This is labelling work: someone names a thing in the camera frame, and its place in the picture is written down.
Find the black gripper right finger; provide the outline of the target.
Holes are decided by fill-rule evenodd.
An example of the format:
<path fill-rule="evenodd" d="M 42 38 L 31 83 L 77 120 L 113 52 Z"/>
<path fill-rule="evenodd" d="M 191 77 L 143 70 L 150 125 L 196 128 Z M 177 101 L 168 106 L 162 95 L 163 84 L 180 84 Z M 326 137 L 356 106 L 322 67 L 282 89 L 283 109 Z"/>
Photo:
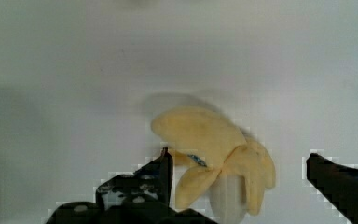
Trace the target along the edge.
<path fill-rule="evenodd" d="M 348 220 L 358 224 L 358 169 L 333 163 L 317 153 L 306 160 L 308 181 Z"/>

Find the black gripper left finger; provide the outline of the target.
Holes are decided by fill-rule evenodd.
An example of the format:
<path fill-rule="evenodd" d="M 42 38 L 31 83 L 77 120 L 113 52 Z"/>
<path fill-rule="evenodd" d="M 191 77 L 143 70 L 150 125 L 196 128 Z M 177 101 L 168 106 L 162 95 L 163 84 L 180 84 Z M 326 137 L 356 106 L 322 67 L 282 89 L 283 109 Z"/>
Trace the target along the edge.
<path fill-rule="evenodd" d="M 170 208 L 172 168 L 172 156 L 163 148 L 134 173 L 101 184 L 93 203 L 60 205 L 46 224 L 218 224 L 193 209 Z"/>

